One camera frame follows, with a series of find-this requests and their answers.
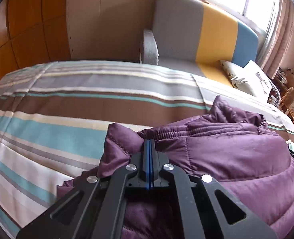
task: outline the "white pillow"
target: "white pillow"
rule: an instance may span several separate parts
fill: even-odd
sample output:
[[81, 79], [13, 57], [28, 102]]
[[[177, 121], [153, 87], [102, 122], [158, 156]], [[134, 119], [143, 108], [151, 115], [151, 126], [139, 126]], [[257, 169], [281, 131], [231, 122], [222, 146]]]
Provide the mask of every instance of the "white pillow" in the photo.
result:
[[260, 85], [264, 91], [264, 97], [266, 98], [266, 100], [268, 100], [269, 93], [272, 89], [269, 77], [252, 60], [250, 60], [249, 63], [247, 63], [247, 65], [243, 69], [250, 73], [250, 75], [253, 74], [258, 78]]
[[246, 65], [246, 67], [248, 66], [247, 68], [242, 68], [241, 66], [236, 65], [234, 63], [225, 60], [220, 60], [222, 68], [227, 73], [232, 85], [236, 89], [251, 94], [252, 96], [261, 99], [261, 101], [263, 102], [268, 102], [269, 93], [271, 91], [271, 84], [268, 83], [268, 87], [270, 87], [269, 91], [267, 91], [267, 89], [264, 90], [261, 80], [258, 78], [258, 75], [256, 75], [256, 68], [252, 66], [251, 62], [254, 63], [253, 61], [250, 61]]

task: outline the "purple down jacket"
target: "purple down jacket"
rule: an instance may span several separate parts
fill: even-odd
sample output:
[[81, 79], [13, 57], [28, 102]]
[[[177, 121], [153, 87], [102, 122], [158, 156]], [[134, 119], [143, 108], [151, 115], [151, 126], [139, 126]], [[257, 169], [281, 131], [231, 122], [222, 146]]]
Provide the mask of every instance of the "purple down jacket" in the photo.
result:
[[[262, 115], [230, 107], [219, 96], [207, 115], [134, 132], [109, 125], [100, 165], [58, 186], [61, 197], [79, 179], [112, 175], [155, 139], [156, 150], [188, 174], [210, 174], [284, 238], [294, 225], [294, 159]], [[176, 238], [166, 196], [128, 200], [122, 238]]]

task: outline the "curtain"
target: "curtain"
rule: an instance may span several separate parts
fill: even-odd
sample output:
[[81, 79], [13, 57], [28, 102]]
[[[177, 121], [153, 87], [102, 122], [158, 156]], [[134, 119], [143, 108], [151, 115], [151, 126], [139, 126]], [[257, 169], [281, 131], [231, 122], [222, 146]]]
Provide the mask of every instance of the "curtain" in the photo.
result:
[[281, 66], [291, 41], [294, 27], [294, 4], [291, 0], [280, 0], [280, 8], [274, 31], [266, 38], [267, 45], [257, 64], [273, 79]]

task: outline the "striped blanket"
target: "striped blanket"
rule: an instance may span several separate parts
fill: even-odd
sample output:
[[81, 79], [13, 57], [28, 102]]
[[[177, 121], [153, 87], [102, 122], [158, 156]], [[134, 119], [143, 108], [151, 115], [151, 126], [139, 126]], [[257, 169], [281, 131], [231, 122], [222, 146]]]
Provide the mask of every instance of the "striped blanket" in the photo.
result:
[[18, 231], [55, 202], [56, 185], [97, 166], [108, 125], [135, 131], [203, 115], [216, 95], [261, 113], [294, 143], [291, 120], [270, 104], [207, 78], [160, 66], [52, 62], [0, 81], [0, 225]]

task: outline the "silver bolt head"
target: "silver bolt head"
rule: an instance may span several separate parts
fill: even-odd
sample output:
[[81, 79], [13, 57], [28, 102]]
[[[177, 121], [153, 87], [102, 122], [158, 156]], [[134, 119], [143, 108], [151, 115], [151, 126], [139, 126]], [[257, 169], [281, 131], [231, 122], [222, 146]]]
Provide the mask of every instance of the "silver bolt head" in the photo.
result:
[[204, 174], [201, 176], [202, 181], [206, 182], [206, 183], [210, 183], [212, 182], [212, 177], [209, 174]]
[[129, 171], [135, 171], [136, 170], [136, 165], [134, 164], [127, 164], [126, 165], [126, 169], [129, 170]]
[[174, 166], [172, 164], [164, 164], [163, 168], [166, 171], [172, 171], [174, 169]]
[[98, 178], [97, 178], [97, 176], [92, 175], [92, 176], [87, 177], [87, 181], [88, 181], [89, 183], [95, 183], [95, 182], [98, 181]]

